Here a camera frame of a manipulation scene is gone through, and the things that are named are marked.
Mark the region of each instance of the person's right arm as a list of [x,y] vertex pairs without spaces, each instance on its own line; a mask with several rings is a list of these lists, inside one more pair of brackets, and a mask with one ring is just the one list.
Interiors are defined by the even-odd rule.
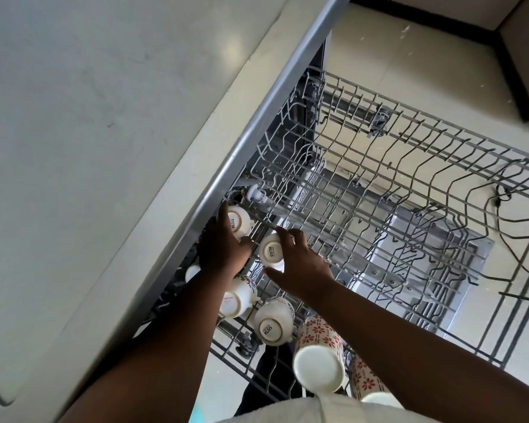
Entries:
[[443,423],[529,422],[529,386],[348,290],[300,230],[277,231],[285,268],[268,277],[323,317],[406,409]]

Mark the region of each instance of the person's left hand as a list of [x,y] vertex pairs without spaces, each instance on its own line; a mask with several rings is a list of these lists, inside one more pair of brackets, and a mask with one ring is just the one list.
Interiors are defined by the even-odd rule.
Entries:
[[224,202],[219,207],[217,218],[213,216],[207,222],[200,236],[198,256],[202,270],[218,270],[233,278],[249,259],[253,241],[248,237],[240,241],[235,238],[228,211],[229,205]]

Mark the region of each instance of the teal object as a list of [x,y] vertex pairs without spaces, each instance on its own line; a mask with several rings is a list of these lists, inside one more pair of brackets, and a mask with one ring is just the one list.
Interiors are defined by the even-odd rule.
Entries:
[[190,419],[188,420],[188,423],[204,423],[204,419],[202,418],[202,412],[196,405],[194,405],[194,408],[192,409],[192,414],[190,414]]

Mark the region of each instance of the dishwasher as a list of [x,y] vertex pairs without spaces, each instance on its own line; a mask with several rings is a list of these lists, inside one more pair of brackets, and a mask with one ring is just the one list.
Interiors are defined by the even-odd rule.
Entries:
[[[261,301],[218,319],[211,353],[271,399],[289,395],[256,371],[263,343],[251,317],[283,296],[296,338],[312,312],[263,273],[257,248],[275,226],[301,228],[347,288],[505,369],[529,320],[529,216],[501,216],[500,202],[529,212],[529,154],[310,65],[223,198],[255,221],[241,274]],[[519,255],[503,254],[510,270],[498,274],[486,263],[504,244]],[[173,305],[195,259],[194,245],[145,323]],[[466,338],[455,323],[490,285],[494,305]],[[353,353],[346,347],[346,365]],[[277,366],[292,368],[278,353]]]

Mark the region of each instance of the forearm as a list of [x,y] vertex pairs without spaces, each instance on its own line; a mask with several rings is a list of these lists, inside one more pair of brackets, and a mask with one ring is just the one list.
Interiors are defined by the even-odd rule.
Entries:
[[407,409],[442,422],[529,421],[529,387],[335,282],[307,301]]
[[63,422],[187,422],[231,277],[228,272],[198,273],[176,305],[75,402]]

